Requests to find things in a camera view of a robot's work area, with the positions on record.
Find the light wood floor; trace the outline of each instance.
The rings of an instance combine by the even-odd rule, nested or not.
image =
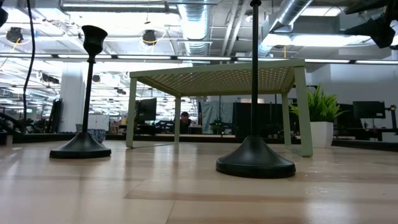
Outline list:
[[[259,180],[215,171],[238,144],[105,141],[110,158],[49,159],[60,144],[0,148],[0,223],[398,223],[398,153],[271,146],[297,174]]]

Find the silver ductwork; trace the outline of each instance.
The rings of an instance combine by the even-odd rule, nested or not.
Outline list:
[[[264,23],[265,31],[262,30],[263,40],[259,46],[259,57],[266,57],[273,46],[267,45],[264,42],[270,31],[280,29],[281,27],[290,26],[293,28],[293,23],[299,18],[301,13],[307,8],[313,0],[284,0],[280,4],[280,10],[275,14],[267,16]]]
[[[182,18],[184,39],[203,40],[208,35],[209,6],[200,4],[178,5]],[[208,44],[203,42],[186,42],[187,55],[207,55]]]

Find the computer monitor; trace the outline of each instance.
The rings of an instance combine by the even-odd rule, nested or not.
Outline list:
[[[139,102],[138,121],[155,121],[156,120],[156,98],[141,100]]]
[[[355,118],[386,118],[383,101],[354,101]]]

